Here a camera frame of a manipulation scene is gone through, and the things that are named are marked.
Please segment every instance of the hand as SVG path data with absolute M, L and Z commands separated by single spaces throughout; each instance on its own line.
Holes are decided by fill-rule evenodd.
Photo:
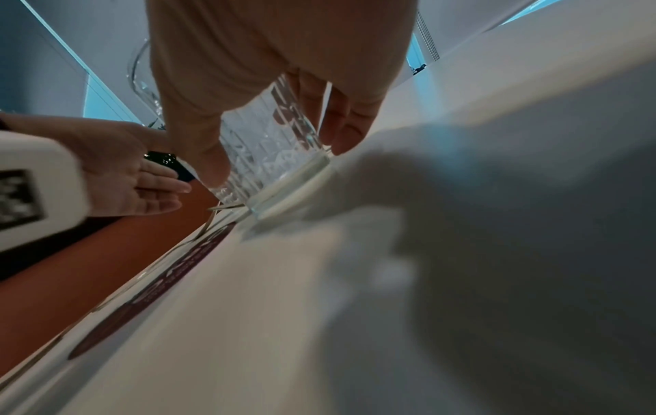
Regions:
M 179 209 L 189 193 L 177 173 L 144 159 L 172 152 L 164 131 L 131 122 L 2 114 L 15 132 L 54 139 L 77 156 L 84 171 L 90 216 L 156 215 Z
M 230 173 L 219 129 L 285 73 L 339 155 L 369 131 L 405 59 L 416 0 L 148 0 L 151 65 L 176 154 L 207 185 Z

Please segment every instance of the qr code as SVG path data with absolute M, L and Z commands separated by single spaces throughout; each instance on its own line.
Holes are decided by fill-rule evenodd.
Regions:
M 43 219 L 27 170 L 0 172 L 0 230 Z

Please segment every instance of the clear glass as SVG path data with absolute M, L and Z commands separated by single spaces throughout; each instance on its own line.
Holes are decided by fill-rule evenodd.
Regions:
M 134 92 L 161 119 L 159 92 L 150 70 L 150 42 L 133 60 L 128 78 Z M 261 214 L 329 164 L 316 131 L 282 76 L 246 106 L 224 113 L 221 121 L 217 139 L 232 170 L 226 184 L 210 190 L 225 204 L 245 203 Z M 191 166 L 183 164 L 195 175 Z

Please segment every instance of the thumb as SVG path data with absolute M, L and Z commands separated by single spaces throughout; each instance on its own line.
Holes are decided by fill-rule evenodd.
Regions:
M 160 92 L 166 131 L 177 156 L 194 168 L 207 187 L 222 185 L 230 160 L 219 141 L 221 112 L 201 111 L 177 93 L 151 50 L 151 67 Z

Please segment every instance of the dark red logo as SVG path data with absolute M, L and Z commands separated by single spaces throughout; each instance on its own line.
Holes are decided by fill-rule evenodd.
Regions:
M 202 261 L 214 248 L 223 241 L 235 223 L 224 226 L 212 233 L 203 242 L 199 243 L 173 265 L 159 274 L 146 288 L 136 294 L 130 301 L 126 302 L 105 320 L 98 324 L 87 336 L 70 352 L 68 359 L 72 360 L 91 350 L 104 339 L 116 333 L 121 327 L 132 321 L 148 306 L 154 303 L 164 293 L 184 278 L 200 261 Z

